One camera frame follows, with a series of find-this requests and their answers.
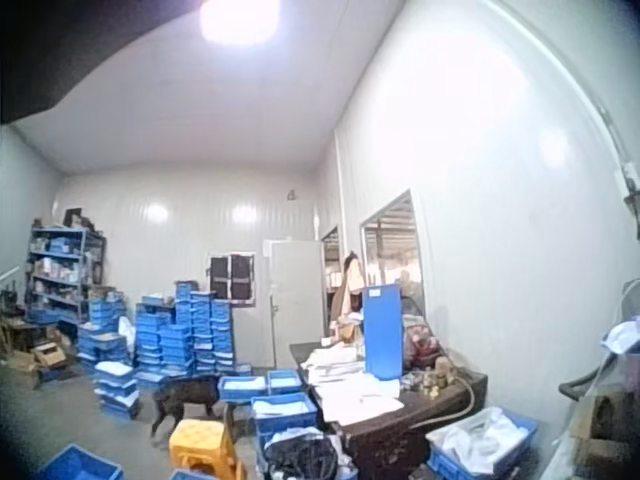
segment yellow plastic stool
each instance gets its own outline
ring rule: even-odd
[[[169,439],[169,457],[175,468],[206,465],[220,480],[246,478],[235,448],[222,422],[182,420]]]

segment gray concrete floor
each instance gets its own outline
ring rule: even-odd
[[[0,388],[3,436],[19,449],[29,470],[36,471],[69,443],[75,443],[120,464],[127,480],[170,478],[173,469],[169,465],[168,442],[173,419],[165,420],[152,443],[149,432],[155,411],[145,392],[141,392],[140,414],[127,421],[102,413],[91,379],[84,375],[49,382],[33,390],[26,375],[4,365],[0,366]],[[221,415],[222,408],[222,404],[216,405],[215,414]],[[243,413],[237,412],[236,418]],[[187,405],[185,418],[208,417],[204,407]],[[240,437],[236,454],[245,464],[249,478],[260,478],[255,472],[251,437]]]

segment metal shelving unit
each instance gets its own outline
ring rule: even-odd
[[[65,246],[70,251],[50,250],[54,239],[61,237],[67,239]],[[102,284],[106,242],[105,237],[84,228],[33,228],[27,254],[28,318],[37,323],[83,323],[87,319],[88,288]],[[43,267],[47,258],[52,264],[49,271]],[[77,280],[62,275],[65,270],[75,270]],[[36,282],[44,291],[36,290]]]

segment desk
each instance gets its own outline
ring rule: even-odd
[[[300,374],[306,381],[306,371],[300,368],[309,354],[320,348],[319,343],[300,343],[289,346],[291,355],[298,364]],[[472,415],[484,406],[487,395],[488,378],[479,373],[469,373],[469,384],[476,396]],[[311,398],[319,405],[319,397],[312,386],[308,386]],[[469,404],[469,392],[458,383],[442,390],[431,400],[421,393],[401,392],[399,400],[404,408],[385,413],[379,417],[354,423],[346,427],[331,423],[325,425],[338,433],[345,448],[360,470],[359,480],[365,479],[403,479],[424,463],[429,454],[429,444],[425,434],[452,421],[431,424],[410,429],[420,421],[448,415],[463,410]]]

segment dog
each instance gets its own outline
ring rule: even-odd
[[[171,415],[175,420],[171,431],[176,429],[184,417],[185,403],[204,405],[207,415],[213,416],[213,405],[220,398],[219,379],[217,375],[206,375],[197,378],[173,379],[162,385],[153,394],[158,416],[151,426],[151,438],[155,437],[158,426],[167,415]]]

